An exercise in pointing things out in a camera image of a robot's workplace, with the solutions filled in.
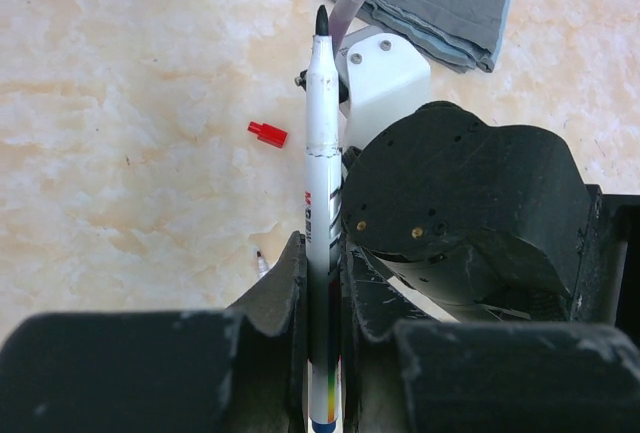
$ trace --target beige marble countertop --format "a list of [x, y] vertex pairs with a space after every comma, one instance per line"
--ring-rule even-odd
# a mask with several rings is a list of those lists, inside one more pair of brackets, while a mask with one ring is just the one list
[[[304, 96], [326, 0], [2, 0], [0, 339], [51, 310], [224, 307], [302, 229]], [[435, 99], [551, 129], [640, 194], [640, 0], [513, 0], [492, 74]], [[251, 120], [290, 132], [282, 150]]]

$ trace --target folded gray fabric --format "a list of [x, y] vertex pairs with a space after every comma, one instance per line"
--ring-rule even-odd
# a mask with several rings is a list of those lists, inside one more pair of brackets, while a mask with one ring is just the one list
[[453, 70], [495, 68], [511, 0], [365, 0], [358, 18], [404, 35]]

